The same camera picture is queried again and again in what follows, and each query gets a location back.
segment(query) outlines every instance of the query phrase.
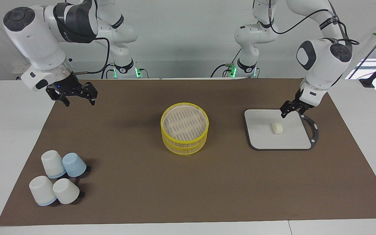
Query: yellow steamer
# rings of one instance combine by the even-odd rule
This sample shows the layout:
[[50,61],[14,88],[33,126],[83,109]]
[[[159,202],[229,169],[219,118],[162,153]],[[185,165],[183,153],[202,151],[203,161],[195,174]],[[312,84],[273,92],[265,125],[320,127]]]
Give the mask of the yellow steamer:
[[209,131],[209,118],[203,109],[191,103],[169,107],[161,118],[162,140],[178,155],[191,155],[203,148]]

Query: white cup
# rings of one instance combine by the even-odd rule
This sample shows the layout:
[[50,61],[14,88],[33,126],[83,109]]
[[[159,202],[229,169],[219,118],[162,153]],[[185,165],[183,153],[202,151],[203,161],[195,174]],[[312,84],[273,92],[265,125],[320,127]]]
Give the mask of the white cup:
[[53,185],[53,191],[62,204],[70,204],[79,196],[79,188],[68,179],[60,179]]
[[50,179],[57,179],[66,173],[62,157],[56,150],[50,150],[41,156],[44,171]]
[[45,176],[34,178],[28,185],[36,203],[45,207],[56,201],[53,183]]

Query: white sponge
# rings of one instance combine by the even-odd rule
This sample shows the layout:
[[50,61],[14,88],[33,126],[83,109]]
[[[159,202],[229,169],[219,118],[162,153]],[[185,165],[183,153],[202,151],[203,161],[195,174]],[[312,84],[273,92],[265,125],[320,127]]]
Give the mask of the white sponge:
[[274,133],[276,135],[281,135],[284,132],[284,128],[282,127],[282,124],[279,122],[273,123],[272,129],[274,130]]

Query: white table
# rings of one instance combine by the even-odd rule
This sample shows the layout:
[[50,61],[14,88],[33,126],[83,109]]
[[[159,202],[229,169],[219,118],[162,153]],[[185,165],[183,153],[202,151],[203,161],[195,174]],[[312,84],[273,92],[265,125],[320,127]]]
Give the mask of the white table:
[[[329,94],[376,174],[375,89],[363,88],[359,81],[341,80],[329,90]],[[53,104],[54,102],[44,91],[32,92],[21,81],[0,81],[0,214]],[[0,234],[9,235],[72,233],[80,235],[371,235],[376,234],[376,219],[0,227]]]

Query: blue cup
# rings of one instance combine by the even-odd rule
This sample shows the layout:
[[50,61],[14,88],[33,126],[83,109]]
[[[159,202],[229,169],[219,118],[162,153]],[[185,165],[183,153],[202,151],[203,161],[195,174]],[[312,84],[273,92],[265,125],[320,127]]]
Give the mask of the blue cup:
[[76,153],[68,153],[62,162],[69,177],[78,177],[86,170],[85,162]]

